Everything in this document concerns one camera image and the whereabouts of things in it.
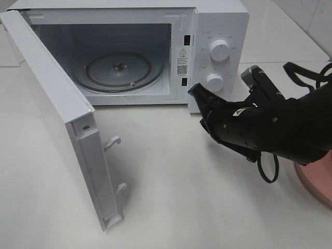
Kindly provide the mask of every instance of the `white knob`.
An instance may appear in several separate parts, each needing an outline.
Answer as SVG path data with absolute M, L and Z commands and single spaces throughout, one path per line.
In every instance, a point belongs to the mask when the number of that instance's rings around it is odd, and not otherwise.
M 210 92 L 218 92 L 224 87 L 224 79 L 220 74 L 209 74 L 206 78 L 205 88 Z
M 229 57 L 229 44 L 226 40 L 215 40 L 211 43 L 209 50 L 211 58 L 215 61 L 223 61 Z

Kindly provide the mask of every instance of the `microwave control panel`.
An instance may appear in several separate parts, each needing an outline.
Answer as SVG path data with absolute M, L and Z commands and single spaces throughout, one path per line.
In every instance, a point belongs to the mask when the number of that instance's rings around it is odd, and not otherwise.
M 222 98 L 230 97 L 248 18 L 245 12 L 198 14 L 191 85 L 201 83 Z M 191 113 L 198 111 L 191 96 L 189 110 Z

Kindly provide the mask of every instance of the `label sticker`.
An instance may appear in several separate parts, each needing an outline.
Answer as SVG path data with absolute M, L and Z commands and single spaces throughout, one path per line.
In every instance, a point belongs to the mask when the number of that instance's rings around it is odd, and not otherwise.
M 250 106 L 240 108 L 233 113 L 233 117 L 239 117 L 244 110 L 247 110 Z
M 177 76 L 188 75 L 188 64 L 191 59 L 190 46 L 176 47 L 176 74 Z

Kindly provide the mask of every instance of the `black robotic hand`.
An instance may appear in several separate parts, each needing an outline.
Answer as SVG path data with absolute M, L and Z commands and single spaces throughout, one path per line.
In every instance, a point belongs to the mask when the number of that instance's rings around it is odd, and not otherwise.
M 241 78 L 250 95 L 241 102 L 227 102 L 194 85 L 191 94 L 199 107 L 200 123 L 218 143 L 256 162 L 263 179 L 274 182 L 278 177 L 276 156 L 306 165 L 324 157 L 332 149 L 332 68 L 328 64 L 319 74 L 288 62 L 284 69 L 299 86 L 310 93 L 286 100 L 258 66 L 248 68 Z M 316 90 L 300 80 L 297 74 L 316 80 Z M 274 155 L 275 176 L 268 179 L 261 167 L 261 151 Z

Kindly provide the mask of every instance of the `warning label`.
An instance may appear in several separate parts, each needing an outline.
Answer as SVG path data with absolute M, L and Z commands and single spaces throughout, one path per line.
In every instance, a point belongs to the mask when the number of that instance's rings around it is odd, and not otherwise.
M 176 74 L 178 76 L 187 76 L 188 63 L 191 59 L 191 47 L 178 46 L 176 47 Z

